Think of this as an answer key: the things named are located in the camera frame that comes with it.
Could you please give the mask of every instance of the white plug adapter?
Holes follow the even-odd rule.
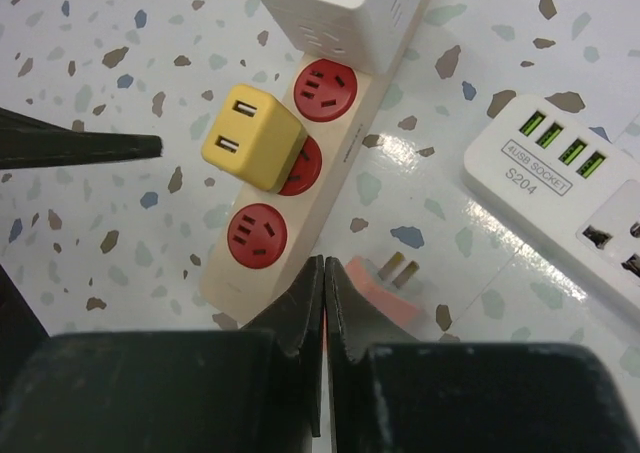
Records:
[[[262,0],[293,46],[384,74],[421,0]]]
[[[587,291],[640,320],[640,165],[548,101],[513,99],[464,155],[464,180]]]

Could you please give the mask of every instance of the orange plug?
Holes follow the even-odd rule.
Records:
[[[387,283],[387,279],[404,259],[402,253],[396,252],[382,268],[377,269],[371,261],[355,256],[345,268],[360,294],[401,328],[409,326],[423,311],[417,301],[409,301],[402,291],[420,269],[415,261],[410,262],[393,281]]]

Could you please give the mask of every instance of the label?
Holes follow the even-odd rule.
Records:
[[[364,125],[360,124],[360,128],[358,128],[358,132],[356,133],[356,136],[353,138],[351,145],[349,145],[349,149],[347,150],[347,154],[345,155],[344,160],[342,160],[343,163],[346,163],[347,160],[349,159],[349,155],[351,155],[351,151],[353,151],[353,147],[355,146],[356,142],[358,142],[360,139],[360,133],[362,133],[363,128],[364,128]]]
[[[538,187],[531,183],[531,180],[526,175],[520,173],[516,168],[509,168],[504,175],[508,180],[518,186],[522,191],[526,191],[530,195],[533,195]]]
[[[560,196],[564,196],[573,186],[569,180],[513,140],[502,147],[502,152]]]

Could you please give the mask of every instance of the white speckled floor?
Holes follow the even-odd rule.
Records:
[[[587,345],[640,426],[636,325],[460,180],[514,93],[553,97],[640,158],[637,1],[540,1],[434,0],[316,251],[418,261],[425,339]],[[159,160],[0,174],[0,261],[50,333],[235,326],[197,284],[239,183],[199,149],[233,84],[281,95],[300,56],[259,0],[0,0],[0,106],[165,141]]]

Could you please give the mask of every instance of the black object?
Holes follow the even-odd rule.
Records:
[[[51,339],[16,381],[0,451],[308,451],[323,312],[337,453],[640,452],[584,348],[416,342],[320,257],[238,332]]]
[[[0,411],[20,369],[47,338],[42,324],[0,266]]]
[[[0,108],[0,170],[156,158],[152,135],[79,133]]]

